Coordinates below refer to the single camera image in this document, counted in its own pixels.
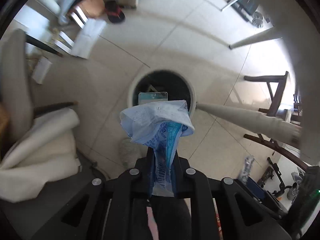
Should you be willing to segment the blue plastic wrapper bag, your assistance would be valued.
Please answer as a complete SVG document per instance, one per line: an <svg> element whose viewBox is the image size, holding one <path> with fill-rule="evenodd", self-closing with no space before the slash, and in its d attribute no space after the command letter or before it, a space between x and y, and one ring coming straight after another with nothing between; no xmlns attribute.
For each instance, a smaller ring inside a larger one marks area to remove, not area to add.
<svg viewBox="0 0 320 240"><path fill-rule="evenodd" d="M172 163L178 142L195 131L187 102L157 101L127 108L120 113L120 124L132 142L153 149L151 194L173 197Z"/></svg>

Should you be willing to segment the left grey slipper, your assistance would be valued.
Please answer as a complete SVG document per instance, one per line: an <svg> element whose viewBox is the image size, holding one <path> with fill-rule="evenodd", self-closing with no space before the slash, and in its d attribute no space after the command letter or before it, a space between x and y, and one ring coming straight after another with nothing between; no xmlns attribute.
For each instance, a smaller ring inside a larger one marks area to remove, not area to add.
<svg viewBox="0 0 320 240"><path fill-rule="evenodd" d="M119 144L119 158L127 170L134 168L136 161L142 158L139 145L131 142L130 138L122 140Z"/></svg>

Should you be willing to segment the white round trash bin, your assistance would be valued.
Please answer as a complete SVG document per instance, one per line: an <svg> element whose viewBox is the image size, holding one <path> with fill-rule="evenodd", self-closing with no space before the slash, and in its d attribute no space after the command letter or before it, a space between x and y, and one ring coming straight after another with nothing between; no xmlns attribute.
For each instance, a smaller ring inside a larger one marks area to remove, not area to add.
<svg viewBox="0 0 320 240"><path fill-rule="evenodd" d="M139 73L127 93L127 106L138 105L139 93L166 92L168 100L185 100L189 116L192 117L196 107L196 92L191 82L181 73L170 69L150 69Z"/></svg>

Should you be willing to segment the white folded cushion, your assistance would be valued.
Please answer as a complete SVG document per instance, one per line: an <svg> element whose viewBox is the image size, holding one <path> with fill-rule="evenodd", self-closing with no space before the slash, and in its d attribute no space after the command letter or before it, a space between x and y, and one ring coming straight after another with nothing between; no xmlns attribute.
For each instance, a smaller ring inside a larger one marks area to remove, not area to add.
<svg viewBox="0 0 320 240"><path fill-rule="evenodd" d="M76 112L64 108L35 119L1 162L1 199L11 203L36 198L50 182L79 172L73 128Z"/></svg>

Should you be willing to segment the white table leg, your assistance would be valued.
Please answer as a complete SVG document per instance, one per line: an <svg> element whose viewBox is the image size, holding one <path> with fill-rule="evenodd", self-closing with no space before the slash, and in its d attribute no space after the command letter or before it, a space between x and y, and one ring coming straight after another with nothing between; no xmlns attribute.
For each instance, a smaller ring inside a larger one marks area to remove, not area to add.
<svg viewBox="0 0 320 240"><path fill-rule="evenodd" d="M300 148L302 128L275 116L267 116L248 109L199 102L196 104L196 108L253 133L264 134L271 139Z"/></svg>

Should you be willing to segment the dark wooden chair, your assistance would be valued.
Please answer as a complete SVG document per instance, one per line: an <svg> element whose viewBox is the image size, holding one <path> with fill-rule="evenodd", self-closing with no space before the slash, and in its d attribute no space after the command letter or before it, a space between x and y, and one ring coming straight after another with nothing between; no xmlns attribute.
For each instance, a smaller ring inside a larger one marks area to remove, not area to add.
<svg viewBox="0 0 320 240"><path fill-rule="evenodd" d="M271 105L268 109L260 108L258 110L258 116L266 123L255 132L256 137L245 134L244 138L278 152L303 171L306 171L309 166L304 161L278 144L278 142L283 142L294 148L299 148L301 127L285 121L286 113L281 118L277 117L288 78L289 72L284 75L244 76L244 80L249 82L266 83L271 98Z"/></svg>

